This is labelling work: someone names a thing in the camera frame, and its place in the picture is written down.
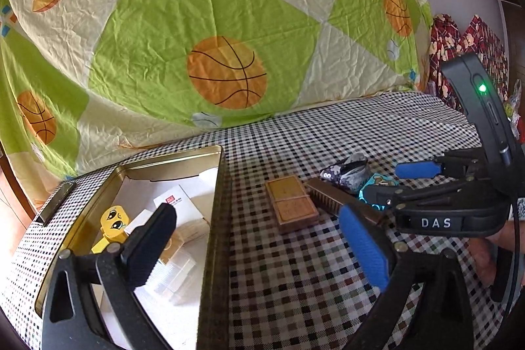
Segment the person's right hand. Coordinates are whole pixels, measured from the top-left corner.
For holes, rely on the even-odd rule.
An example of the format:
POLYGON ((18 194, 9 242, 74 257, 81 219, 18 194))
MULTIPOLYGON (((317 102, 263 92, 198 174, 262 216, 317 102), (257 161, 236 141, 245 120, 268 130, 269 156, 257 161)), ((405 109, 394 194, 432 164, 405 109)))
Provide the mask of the person's right hand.
POLYGON ((490 255, 490 244, 514 251, 514 223, 507 221, 505 225, 494 235, 487 238, 471 238, 468 242, 468 251, 471 254, 476 274, 485 287, 493 284, 496 278, 496 261, 490 255))

